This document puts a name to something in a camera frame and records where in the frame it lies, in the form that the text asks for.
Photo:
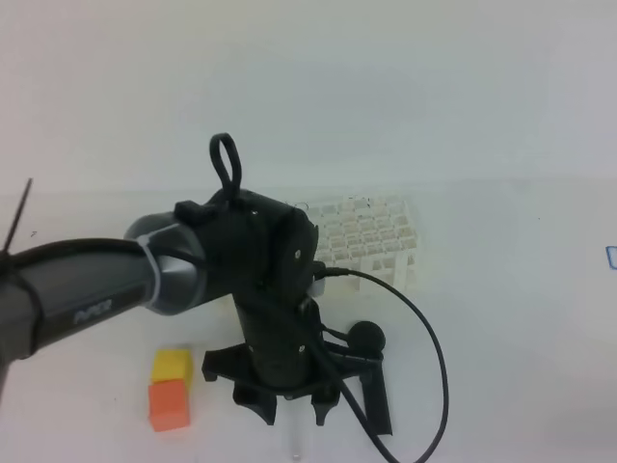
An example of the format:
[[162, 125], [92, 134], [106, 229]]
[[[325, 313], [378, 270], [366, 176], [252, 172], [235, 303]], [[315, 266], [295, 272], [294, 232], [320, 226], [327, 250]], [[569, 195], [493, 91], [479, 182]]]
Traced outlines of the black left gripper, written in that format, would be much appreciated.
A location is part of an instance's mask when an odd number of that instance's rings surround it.
[[273, 425], [277, 400], [308, 396], [317, 425], [324, 425], [342, 396], [338, 381], [367, 369], [348, 346], [348, 332], [322, 323], [319, 306], [309, 297], [282, 304], [262, 294], [233, 297], [244, 342], [204, 354], [201, 373], [207, 382], [233, 383], [236, 405]]

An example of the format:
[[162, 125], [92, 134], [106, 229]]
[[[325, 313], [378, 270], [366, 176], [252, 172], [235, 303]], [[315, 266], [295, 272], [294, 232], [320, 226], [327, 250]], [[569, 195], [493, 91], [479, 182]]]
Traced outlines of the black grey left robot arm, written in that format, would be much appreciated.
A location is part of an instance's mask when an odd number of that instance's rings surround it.
[[309, 396], [323, 423], [341, 381], [362, 382], [371, 428], [391, 431], [382, 371], [385, 336], [359, 322], [341, 344], [323, 338], [315, 258], [318, 229], [304, 211], [249, 191], [218, 192], [136, 221], [123, 239], [75, 239], [1, 257], [1, 365], [137, 306], [175, 315], [230, 296], [242, 343], [205, 353], [208, 381], [265, 422], [279, 397]]

